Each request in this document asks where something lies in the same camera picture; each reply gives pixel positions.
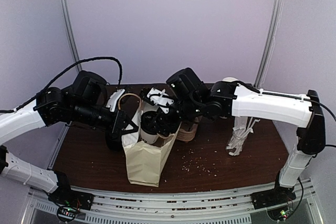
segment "black bracket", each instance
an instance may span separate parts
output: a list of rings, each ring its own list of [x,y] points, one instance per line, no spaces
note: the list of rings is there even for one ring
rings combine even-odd
[[[1,145],[0,146],[0,174],[5,169],[5,167],[8,167],[8,163],[6,162],[7,153],[8,153],[7,148]]]
[[[72,190],[65,173],[55,172],[55,174],[58,179],[58,188],[53,193],[49,194],[48,199],[62,206],[90,210],[94,195]]]
[[[295,200],[296,195],[293,188],[285,188],[279,185],[280,172],[277,175],[276,183],[273,189],[259,191],[251,194],[254,209],[276,206],[287,203],[289,200]]]

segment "white paper bag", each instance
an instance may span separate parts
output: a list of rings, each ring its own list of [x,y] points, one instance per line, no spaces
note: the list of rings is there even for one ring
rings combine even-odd
[[[154,145],[138,141],[142,113],[151,110],[156,111],[157,109],[157,106],[149,104],[141,105],[132,119],[139,126],[139,130],[135,133],[122,136],[122,145],[126,156],[127,176],[131,184],[159,186],[163,167],[179,131],[178,128],[175,134],[171,134],[166,139],[159,138]]]

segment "white plastic piece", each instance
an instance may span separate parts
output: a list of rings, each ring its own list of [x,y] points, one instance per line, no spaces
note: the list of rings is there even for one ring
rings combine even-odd
[[[46,126],[37,111],[33,110],[36,100],[22,109],[0,115],[0,145],[23,133]]]
[[[115,111],[118,100],[124,94],[124,92],[125,92],[125,89],[119,89],[110,96],[110,99],[106,103],[106,107],[110,108],[111,112]]]
[[[147,98],[150,98],[150,100],[151,100],[152,102],[154,102],[155,105],[158,105],[158,106],[160,106],[160,105],[167,106],[167,104],[171,105],[171,104],[174,103],[174,100],[169,99],[169,98],[165,98],[165,97],[163,97],[164,95],[167,95],[167,94],[165,93],[165,89],[162,90],[162,91],[160,91],[160,90],[158,90],[158,89],[156,89],[156,88],[152,88],[152,89],[148,92],[148,94],[147,94]],[[167,113],[169,112],[169,109],[168,109],[168,108],[163,108],[163,107],[160,107],[160,108],[161,108],[161,110],[162,110],[165,114],[167,114]]]
[[[238,81],[238,79],[234,77],[225,77],[222,81],[233,82],[233,81]]]
[[[4,168],[0,176],[34,186],[47,193],[52,193],[57,189],[58,179],[53,171],[31,165],[10,152],[6,154],[6,162],[8,167]]]
[[[264,93],[258,95],[244,86],[237,86],[235,95],[237,99],[232,101],[232,116],[253,116],[287,122],[304,128],[307,127],[311,118],[311,111],[309,111],[311,102],[308,101]],[[309,99],[304,94],[296,96]]]
[[[301,173],[307,168],[312,157],[313,155],[298,151],[297,145],[295,145],[293,152],[290,153],[284,167],[280,171],[280,186],[292,188]]]

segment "metal frame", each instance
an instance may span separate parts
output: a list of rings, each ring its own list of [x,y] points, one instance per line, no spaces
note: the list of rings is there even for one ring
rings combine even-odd
[[[66,26],[66,31],[67,31],[67,36],[68,36],[68,41],[69,41],[69,46],[71,49],[72,57],[74,62],[79,61],[79,56],[78,56],[78,50],[74,38],[74,32],[72,31],[72,26],[70,22],[70,15],[69,15],[69,9],[68,9],[68,2],[67,0],[60,0],[61,1],[61,6],[62,6],[62,11],[63,11],[63,17],[65,21],[65,26]],[[82,70],[81,64],[76,65],[77,71]]]
[[[263,57],[261,58],[259,70],[257,73],[257,78],[254,84],[256,88],[261,88],[261,85],[263,82],[262,79],[265,77],[265,74],[267,72],[270,57],[272,54],[272,49],[274,46],[275,32],[276,32],[276,29],[277,29],[277,26],[280,20],[281,8],[282,8],[282,0],[274,0],[271,22],[269,24],[266,44],[265,44],[264,52],[262,54]]]
[[[308,204],[305,206],[312,215],[313,223],[323,224],[323,220],[319,217],[316,194],[311,181],[305,179],[302,183],[303,197],[308,200]],[[249,224],[251,223],[251,214],[266,210],[266,208],[255,210],[250,194],[273,187],[274,183],[269,183],[239,189],[174,195],[118,193],[78,187],[73,187],[73,189],[94,194],[92,209],[90,211],[81,210],[83,214],[78,217],[78,221],[83,223]],[[295,185],[295,193],[297,194],[295,202],[298,202],[301,196],[301,187],[298,183]],[[31,223],[35,209],[54,215],[57,207],[47,200],[44,193],[31,189],[22,224]]]

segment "metal pole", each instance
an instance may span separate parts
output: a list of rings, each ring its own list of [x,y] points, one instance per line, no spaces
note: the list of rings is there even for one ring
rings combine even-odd
[[[69,45],[70,45],[70,50],[71,50],[74,62],[77,62],[77,61],[79,61],[79,56],[78,56],[78,51],[77,51],[76,42],[75,42],[75,38],[74,38],[74,32],[72,31],[72,26],[71,26],[71,22],[70,22],[68,3],[67,3],[67,0],[60,0],[60,1],[61,1],[61,5],[62,5],[63,17],[64,17],[64,21],[65,21],[66,32],[67,32],[67,37],[68,37],[68,41],[69,41]],[[76,69],[79,72],[79,71],[82,70],[82,66],[80,64],[78,64],[76,66]]]
[[[254,86],[256,88],[261,87],[262,79],[265,76],[267,68],[268,68],[268,62],[269,62],[269,58],[270,58],[270,55],[271,55],[272,41],[274,39],[275,31],[276,31],[277,26],[278,26],[281,6],[282,6],[282,0],[274,0],[273,12],[272,12],[272,16],[271,16],[271,22],[270,22],[270,25],[269,25],[267,40],[266,40],[264,52],[262,54],[263,57],[261,59],[261,63],[260,63],[260,66],[259,66],[259,71],[258,71],[258,74],[257,74],[256,82],[254,84]]]

